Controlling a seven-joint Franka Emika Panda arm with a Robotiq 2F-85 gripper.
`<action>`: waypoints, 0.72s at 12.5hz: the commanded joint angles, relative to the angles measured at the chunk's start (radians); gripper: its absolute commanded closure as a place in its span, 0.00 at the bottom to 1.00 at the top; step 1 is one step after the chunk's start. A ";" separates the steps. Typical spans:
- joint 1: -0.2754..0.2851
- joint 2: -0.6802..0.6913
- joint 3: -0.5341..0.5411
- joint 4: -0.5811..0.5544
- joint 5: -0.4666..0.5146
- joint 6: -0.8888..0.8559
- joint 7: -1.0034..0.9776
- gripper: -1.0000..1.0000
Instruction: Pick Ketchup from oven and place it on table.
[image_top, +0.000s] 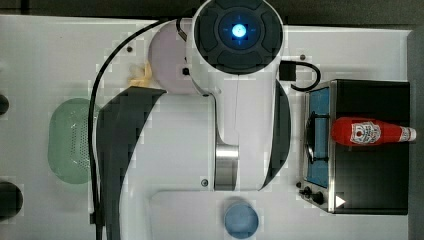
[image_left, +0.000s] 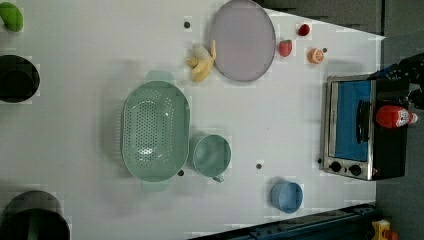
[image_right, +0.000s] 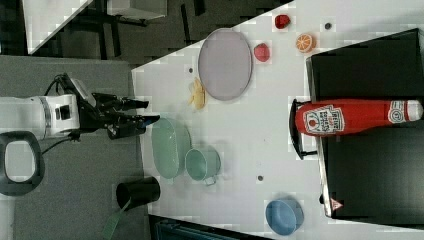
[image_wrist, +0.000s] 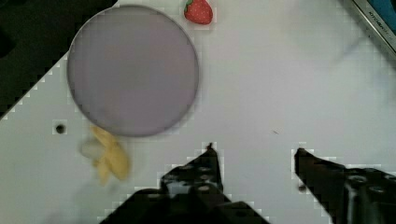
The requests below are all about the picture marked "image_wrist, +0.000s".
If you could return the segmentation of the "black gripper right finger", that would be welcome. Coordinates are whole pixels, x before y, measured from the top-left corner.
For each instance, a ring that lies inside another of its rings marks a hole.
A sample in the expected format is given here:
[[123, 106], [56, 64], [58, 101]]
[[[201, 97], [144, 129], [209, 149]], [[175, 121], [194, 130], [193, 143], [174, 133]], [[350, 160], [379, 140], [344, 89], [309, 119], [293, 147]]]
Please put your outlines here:
[[396, 224], [395, 176], [375, 168], [347, 168], [303, 148], [294, 172], [332, 219], [332, 224]]

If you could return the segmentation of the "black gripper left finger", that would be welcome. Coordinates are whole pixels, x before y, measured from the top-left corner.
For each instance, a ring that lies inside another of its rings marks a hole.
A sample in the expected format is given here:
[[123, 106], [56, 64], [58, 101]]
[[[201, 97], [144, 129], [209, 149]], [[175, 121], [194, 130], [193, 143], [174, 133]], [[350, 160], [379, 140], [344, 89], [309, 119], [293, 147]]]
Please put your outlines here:
[[100, 224], [268, 224], [247, 203], [223, 193], [219, 156], [211, 146], [160, 180], [130, 195]]

